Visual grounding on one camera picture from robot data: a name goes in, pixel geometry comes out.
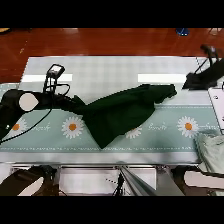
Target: flower center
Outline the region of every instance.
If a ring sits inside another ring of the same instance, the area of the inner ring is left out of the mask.
[[[17,130],[19,130],[19,124],[15,124],[15,125],[12,127],[12,130],[13,130],[13,131],[17,131]]]
[[[69,129],[70,129],[71,131],[74,131],[74,130],[76,129],[76,125],[75,125],[75,124],[70,124],[70,125],[69,125]]]
[[[185,128],[187,129],[187,130],[192,130],[192,124],[190,124],[190,123],[186,123],[185,124]]]

